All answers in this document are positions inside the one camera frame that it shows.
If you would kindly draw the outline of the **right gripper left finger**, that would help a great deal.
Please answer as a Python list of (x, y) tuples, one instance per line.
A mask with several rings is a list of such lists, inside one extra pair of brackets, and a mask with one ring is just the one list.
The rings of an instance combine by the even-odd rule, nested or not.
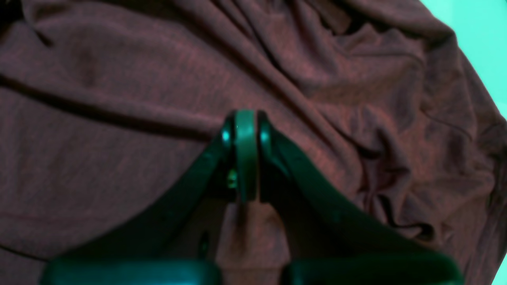
[(239, 205), (257, 196), (256, 111), (236, 110), (186, 173), (140, 214), (91, 242), (54, 258), (42, 285), (220, 285), (206, 256), (211, 234), (197, 239), (196, 257), (171, 258), (170, 244), (205, 197)]

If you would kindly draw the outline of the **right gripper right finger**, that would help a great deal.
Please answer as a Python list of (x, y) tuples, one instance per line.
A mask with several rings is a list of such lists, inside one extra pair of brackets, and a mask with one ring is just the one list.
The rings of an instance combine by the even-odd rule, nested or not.
[(304, 152), (257, 114), (259, 198), (280, 215), (290, 261), (282, 285), (462, 285), (450, 258), (408, 240), (338, 192)]

